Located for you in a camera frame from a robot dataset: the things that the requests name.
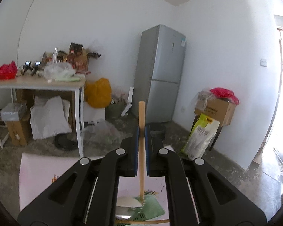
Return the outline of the red bag on box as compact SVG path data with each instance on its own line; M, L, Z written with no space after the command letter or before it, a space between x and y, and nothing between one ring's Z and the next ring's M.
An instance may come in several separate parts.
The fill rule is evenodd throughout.
M240 104L238 97L236 97L234 92L229 89L216 87L216 88L210 89L210 93L212 93L217 98L228 99L231 103L235 105Z

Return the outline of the red plastic bag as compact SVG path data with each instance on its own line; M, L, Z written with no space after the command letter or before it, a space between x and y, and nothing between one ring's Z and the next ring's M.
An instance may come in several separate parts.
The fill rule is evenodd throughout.
M15 61L10 64L3 64L0 66L0 80L12 80L16 78L18 68Z

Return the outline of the pink patterned tablecloth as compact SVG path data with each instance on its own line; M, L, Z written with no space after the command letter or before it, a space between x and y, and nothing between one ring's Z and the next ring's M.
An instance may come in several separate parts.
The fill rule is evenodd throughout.
M86 202L84 178L89 158L81 158L26 206L18 216L20 225L84 225Z

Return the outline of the wooden chopstick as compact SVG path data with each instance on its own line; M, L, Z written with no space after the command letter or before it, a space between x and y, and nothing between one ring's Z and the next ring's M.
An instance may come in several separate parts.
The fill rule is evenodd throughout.
M146 126L146 103L138 103L138 126L139 126L139 197L144 204L144 186L145 186L145 126Z
M142 224L142 225L146 225L146 224L163 224L163 223L169 223L170 220L169 219L162 219L162 220L146 220L146 221L134 221L134 220L116 220L115 221L115 225L117 224Z

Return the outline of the large metal spoon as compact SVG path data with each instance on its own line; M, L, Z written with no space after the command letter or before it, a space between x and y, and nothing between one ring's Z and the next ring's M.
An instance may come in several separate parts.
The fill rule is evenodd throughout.
M134 209L129 207L116 207L115 217L119 220L130 220L133 218Z

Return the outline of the white rice bag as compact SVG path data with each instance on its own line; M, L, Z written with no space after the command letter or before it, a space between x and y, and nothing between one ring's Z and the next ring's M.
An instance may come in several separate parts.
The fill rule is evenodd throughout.
M182 152L190 159L201 158L213 137L217 134L220 122L201 114L192 127L187 143Z

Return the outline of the silver refrigerator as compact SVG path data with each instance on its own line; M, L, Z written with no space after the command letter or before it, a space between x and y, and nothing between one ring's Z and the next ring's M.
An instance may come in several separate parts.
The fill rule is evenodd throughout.
M146 103L146 122L172 120L185 59L186 36L162 24L141 35L134 78L132 113Z

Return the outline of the clear plastic bag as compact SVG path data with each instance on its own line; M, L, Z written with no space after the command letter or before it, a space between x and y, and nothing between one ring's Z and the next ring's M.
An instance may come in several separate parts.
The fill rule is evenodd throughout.
M49 62L44 67L44 78L48 80L68 78L70 76L73 76L75 72L76 71L73 66L68 62Z

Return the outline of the yellow plastic bag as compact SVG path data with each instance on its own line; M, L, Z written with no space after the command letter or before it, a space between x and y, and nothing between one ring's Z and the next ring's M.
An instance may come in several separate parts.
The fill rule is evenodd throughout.
M109 106L112 100L111 95L110 82L106 78L85 83L84 99L92 108L101 109Z

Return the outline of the cardboard box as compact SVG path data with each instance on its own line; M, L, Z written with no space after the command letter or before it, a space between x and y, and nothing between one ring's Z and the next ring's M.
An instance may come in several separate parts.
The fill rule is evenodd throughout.
M200 92L197 97L197 103L194 113L196 115L204 114L220 122L220 126L227 126L231 124L235 112L236 105L215 98L212 94L207 92Z

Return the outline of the mint green utensil holder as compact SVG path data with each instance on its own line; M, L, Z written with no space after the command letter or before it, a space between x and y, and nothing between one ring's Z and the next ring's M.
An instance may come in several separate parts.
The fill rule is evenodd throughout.
M144 204L140 208L133 208L134 215L130 220L146 221L165 215L165 210L153 195L144 196Z

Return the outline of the white plastic bag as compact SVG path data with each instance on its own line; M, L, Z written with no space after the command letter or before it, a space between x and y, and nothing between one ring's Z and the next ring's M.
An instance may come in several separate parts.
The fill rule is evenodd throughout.
M68 122L70 101L60 96L44 98L35 96L30 109L32 136L35 140L72 132Z

